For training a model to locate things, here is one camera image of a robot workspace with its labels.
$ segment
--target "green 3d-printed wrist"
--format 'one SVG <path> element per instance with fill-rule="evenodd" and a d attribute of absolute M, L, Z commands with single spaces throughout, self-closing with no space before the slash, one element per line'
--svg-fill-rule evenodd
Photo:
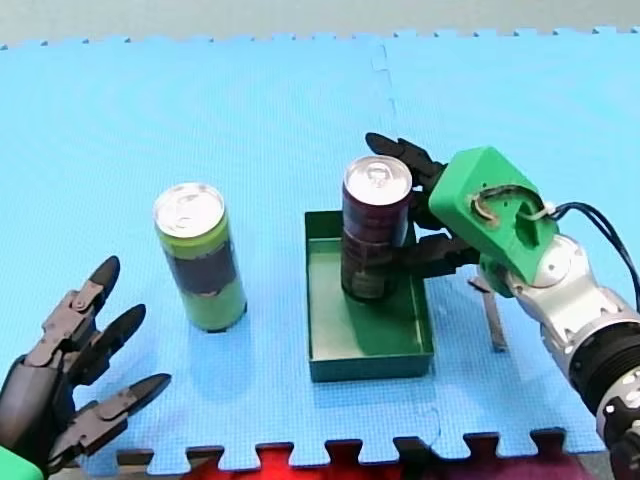
<path fill-rule="evenodd" d="M 44 480 L 38 467 L 3 447 L 0 447 L 0 478 Z"/>
<path fill-rule="evenodd" d="M 504 186 L 510 188 L 497 194 Z M 480 267 L 487 281 L 505 296 L 511 295 L 500 285 L 498 270 L 507 269 L 532 284 L 558 232 L 547 216 L 528 218 L 542 208 L 537 189 L 493 147 L 458 152 L 436 184 L 429 208 L 482 254 Z"/>

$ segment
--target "green tray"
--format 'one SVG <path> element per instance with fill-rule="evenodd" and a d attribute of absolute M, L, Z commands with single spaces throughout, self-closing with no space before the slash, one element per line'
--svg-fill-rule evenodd
<path fill-rule="evenodd" d="M 351 299 L 340 285 L 341 232 L 341 211 L 305 213 L 311 379 L 424 375 L 433 355 L 424 281 L 403 277 L 375 305 Z M 408 242 L 415 243 L 413 231 Z"/>

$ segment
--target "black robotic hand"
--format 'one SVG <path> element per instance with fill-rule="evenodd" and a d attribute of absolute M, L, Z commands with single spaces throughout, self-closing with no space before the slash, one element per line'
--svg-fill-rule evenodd
<path fill-rule="evenodd" d="M 141 325 L 137 305 L 104 331 L 95 316 L 118 279 L 120 262 L 108 258 L 79 291 L 68 292 L 42 325 L 43 336 L 15 360 L 0 392 L 0 445 L 36 465 L 46 476 L 78 455 L 92 455 L 127 428 L 127 418 L 151 402 L 171 377 L 157 374 L 105 402 L 76 411 L 73 389 L 91 385 Z"/>
<path fill-rule="evenodd" d="M 379 258 L 380 268 L 409 272 L 422 278 L 441 277 L 456 272 L 458 267 L 477 264 L 480 253 L 438 220 L 429 209 L 429 196 L 436 187 L 446 165 L 432 160 L 429 153 L 403 138 L 391 140 L 378 133 L 365 135 L 374 153 L 394 157 L 403 162 L 413 178 L 409 221 L 427 230 L 447 230 L 420 238 L 416 245 L 392 250 L 391 259 Z"/>

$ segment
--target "dark red can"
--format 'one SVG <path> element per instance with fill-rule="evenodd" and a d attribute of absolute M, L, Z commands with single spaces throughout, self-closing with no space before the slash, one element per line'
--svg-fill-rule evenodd
<path fill-rule="evenodd" d="M 353 162 L 342 184 L 342 288 L 362 300 L 391 294 L 395 279 L 385 274 L 384 259 L 407 236 L 412 178 L 400 160 L 385 156 Z M 368 268 L 376 264 L 376 269 Z"/>

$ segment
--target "blue foam mat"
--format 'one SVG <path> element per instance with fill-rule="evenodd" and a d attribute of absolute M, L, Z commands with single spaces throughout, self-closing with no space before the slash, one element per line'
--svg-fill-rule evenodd
<path fill-rule="evenodd" d="M 326 440 L 354 438 L 363 462 L 395 460 L 392 440 L 405 436 L 455 458 L 468 453 L 465 433 L 486 431 L 500 434 L 499 453 L 530 454 L 529 432 L 548 427 L 567 430 L 570 451 L 601 449 L 593 419 L 513 302 L 500 305 L 512 352 L 491 352 L 480 298 L 464 283 L 470 269 L 428 282 L 433 375 L 313 385 L 303 212 L 340 207 L 343 169 L 367 153 L 367 131 L 404 136 L 443 160 L 493 144 L 550 199 L 601 207 L 640 253 L 626 215 L 640 168 L 640 68 L 630 61 L 639 43 L 607 30 L 403 32 L 0 52 L 3 371 L 66 289 L 117 254 L 121 278 L 99 323 L 138 302 L 148 318 L 77 402 L 155 372 L 173 382 L 87 461 L 94 475 L 112 473 L 115 451 L 131 448 L 154 450 L 156 474 L 187 471 L 185 449 L 198 446 L 224 447 L 227 469 L 258 466 L 255 445 L 273 442 L 294 444 L 293 464 L 323 464 Z M 152 228 L 156 195 L 186 180 L 217 186 L 230 209 L 249 313 L 221 335 L 185 320 Z M 632 298 L 596 232 L 573 218 L 566 229 L 600 279 Z"/>

